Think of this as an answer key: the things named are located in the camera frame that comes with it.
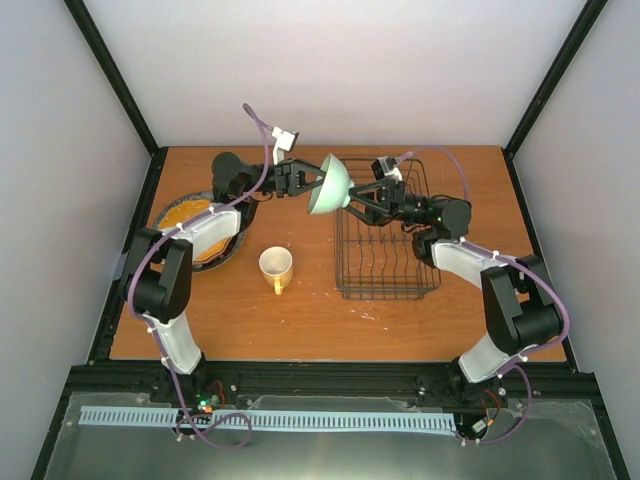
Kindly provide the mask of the mint green ceramic bowl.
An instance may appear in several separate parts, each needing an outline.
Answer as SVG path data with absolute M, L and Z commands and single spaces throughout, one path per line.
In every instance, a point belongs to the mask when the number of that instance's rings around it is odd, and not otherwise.
M 321 167 L 322 182 L 311 191 L 307 213 L 321 215 L 349 205 L 349 191 L 355 186 L 345 165 L 334 154 L 328 154 Z

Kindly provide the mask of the yellow ceramic mug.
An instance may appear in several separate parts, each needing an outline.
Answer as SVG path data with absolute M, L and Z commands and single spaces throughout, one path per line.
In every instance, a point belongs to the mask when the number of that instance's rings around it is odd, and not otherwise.
M 293 278 L 293 256 L 281 246 L 264 250 L 259 257 L 259 268 L 265 281 L 276 295 L 282 295 Z

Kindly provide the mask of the yellow dotted scalloped plate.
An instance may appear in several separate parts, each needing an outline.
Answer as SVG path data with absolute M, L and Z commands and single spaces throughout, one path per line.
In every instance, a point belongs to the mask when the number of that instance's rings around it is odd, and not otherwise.
M 205 211 L 210 204 L 209 200 L 188 199 L 179 200 L 174 206 L 168 207 L 156 219 L 155 228 L 165 230 L 173 228 L 177 223 L 183 223 L 192 217 Z M 231 238 L 227 237 L 212 244 L 204 252 L 196 257 L 194 266 L 204 268 L 220 257 L 231 242 Z

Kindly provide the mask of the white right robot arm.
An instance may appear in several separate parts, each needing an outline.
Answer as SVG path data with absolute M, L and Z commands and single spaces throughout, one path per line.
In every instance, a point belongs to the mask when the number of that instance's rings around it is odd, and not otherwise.
M 467 240 L 472 216 L 468 200 L 420 196 L 402 181 L 381 179 L 350 186 L 342 207 L 369 226 L 397 221 L 413 228 L 412 249 L 419 261 L 481 291 L 486 332 L 451 363 L 448 375 L 450 395 L 457 401 L 532 353 L 566 339 L 569 314 L 543 260 L 535 255 L 516 258 Z

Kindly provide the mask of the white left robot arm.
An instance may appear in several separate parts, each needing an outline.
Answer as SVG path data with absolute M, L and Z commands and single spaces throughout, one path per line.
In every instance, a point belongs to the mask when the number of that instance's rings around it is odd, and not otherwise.
M 244 162 L 234 153 L 214 157 L 213 200 L 187 220 L 163 230 L 142 228 L 133 237 L 118 285 L 130 313 L 147 325 L 161 363 L 177 373 L 172 388 L 186 402 L 201 400 L 208 378 L 196 368 L 203 358 L 192 336 L 186 309 L 197 259 L 223 256 L 254 220 L 256 192 L 299 196 L 319 187 L 326 168 L 299 159 L 272 165 Z

